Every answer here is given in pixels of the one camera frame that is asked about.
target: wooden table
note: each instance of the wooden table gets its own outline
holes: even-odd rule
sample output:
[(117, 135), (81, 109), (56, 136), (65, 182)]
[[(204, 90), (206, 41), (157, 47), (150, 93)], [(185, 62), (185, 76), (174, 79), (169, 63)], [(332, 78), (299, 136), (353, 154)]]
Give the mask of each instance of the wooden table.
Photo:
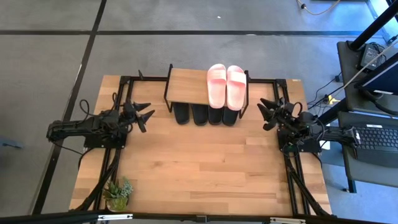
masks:
[[(104, 76), (95, 113), (111, 107), (119, 76)], [(291, 102), (307, 109), (300, 80), (287, 80)], [(156, 110), (146, 133), (134, 127), (127, 137), (118, 178), (127, 177), (134, 187), (127, 209), (137, 213), (207, 215), (292, 214), (285, 165), (278, 150), (276, 129), (264, 131), (256, 106), (260, 98), (274, 99), (272, 85), (249, 84), (249, 106), (233, 127), (223, 124), (178, 125), (163, 99), (165, 82), (135, 81), (132, 99), (151, 102)], [(70, 208), (82, 203), (100, 175), (104, 149), (94, 149), (82, 160)], [(305, 183), (317, 202), (331, 213), (319, 161), (301, 153)], [(302, 212), (299, 189), (297, 203)]]

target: wooden shelf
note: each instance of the wooden shelf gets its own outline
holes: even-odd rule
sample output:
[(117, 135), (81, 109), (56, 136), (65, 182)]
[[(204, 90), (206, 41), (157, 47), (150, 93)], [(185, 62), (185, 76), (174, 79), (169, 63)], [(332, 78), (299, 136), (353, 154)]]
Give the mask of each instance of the wooden shelf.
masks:
[(206, 78), (207, 71), (173, 68), (170, 74), (167, 100), (208, 105)]

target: black slipper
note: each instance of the black slipper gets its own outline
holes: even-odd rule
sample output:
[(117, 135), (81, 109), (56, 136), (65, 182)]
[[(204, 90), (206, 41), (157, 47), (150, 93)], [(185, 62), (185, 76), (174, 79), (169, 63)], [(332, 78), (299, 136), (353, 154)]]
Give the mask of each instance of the black slipper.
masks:
[(229, 108), (224, 109), (223, 114), (223, 123), (227, 126), (232, 126), (236, 122), (236, 118), (238, 118), (239, 111), (233, 111)]
[(189, 122), (189, 104), (173, 102), (175, 120), (178, 124), (187, 124)]
[(197, 126), (207, 123), (207, 105), (191, 104), (193, 121)]
[(219, 109), (214, 109), (211, 106), (208, 106), (209, 113), (209, 123), (211, 125), (219, 125), (223, 121), (223, 110), (224, 107)]

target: computer monitor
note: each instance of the computer monitor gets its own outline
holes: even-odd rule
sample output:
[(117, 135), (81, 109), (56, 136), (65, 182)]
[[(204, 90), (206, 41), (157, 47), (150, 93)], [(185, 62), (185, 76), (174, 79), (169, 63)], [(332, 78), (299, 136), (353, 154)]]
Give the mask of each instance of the computer monitor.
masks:
[(398, 53), (355, 84), (355, 88), (375, 93), (398, 95)]

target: white cord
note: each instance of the white cord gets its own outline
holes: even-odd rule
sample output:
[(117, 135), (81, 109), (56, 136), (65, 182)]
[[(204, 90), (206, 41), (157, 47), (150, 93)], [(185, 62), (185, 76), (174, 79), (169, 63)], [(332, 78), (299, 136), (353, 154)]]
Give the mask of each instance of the white cord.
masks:
[(305, 9), (309, 14), (314, 15), (314, 16), (319, 16), (320, 14), (323, 14), (323, 13), (329, 11), (330, 9), (333, 9), (335, 6), (337, 6), (337, 4), (338, 4), (341, 0), (337, 0), (337, 2), (335, 2), (332, 6), (330, 6), (330, 8), (328, 8), (327, 10), (325, 10), (325, 11), (323, 11), (323, 12), (319, 12), (319, 13), (313, 13), (313, 12), (309, 11), (309, 10), (307, 9), (307, 7), (305, 6), (305, 4), (303, 4), (300, 0), (297, 0), (297, 1), (298, 1), (298, 3), (301, 4), (301, 6), (304, 5), (304, 9)]
[(393, 47), (396, 43), (398, 43), (398, 40), (394, 41), (388, 48), (384, 49), (381, 53), (379, 53), (374, 59), (372, 59), (369, 63), (367, 63), (359, 72), (357, 72), (353, 78), (351, 78), (343, 87), (336, 93), (335, 96), (337, 96), (341, 91), (343, 91), (365, 68), (367, 68), (370, 64), (372, 64), (375, 60), (377, 60), (380, 56), (384, 55), (384, 53), (389, 50), (391, 47)]

